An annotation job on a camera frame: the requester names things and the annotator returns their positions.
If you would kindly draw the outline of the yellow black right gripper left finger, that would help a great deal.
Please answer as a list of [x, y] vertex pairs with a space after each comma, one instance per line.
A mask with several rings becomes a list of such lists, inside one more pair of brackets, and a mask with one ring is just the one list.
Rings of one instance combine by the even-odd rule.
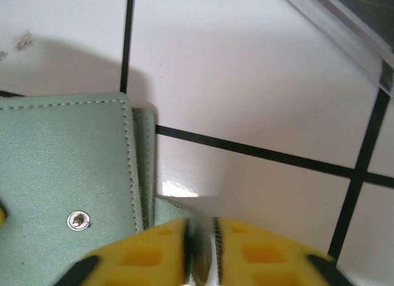
[[188, 279], [188, 219], [152, 227], [86, 254], [59, 285], [183, 285]]

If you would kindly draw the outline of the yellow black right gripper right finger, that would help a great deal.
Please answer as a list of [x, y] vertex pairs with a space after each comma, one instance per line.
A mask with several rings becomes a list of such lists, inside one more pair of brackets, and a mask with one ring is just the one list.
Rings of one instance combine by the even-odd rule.
[[334, 259], [235, 218], [214, 220], [219, 285], [351, 285]]

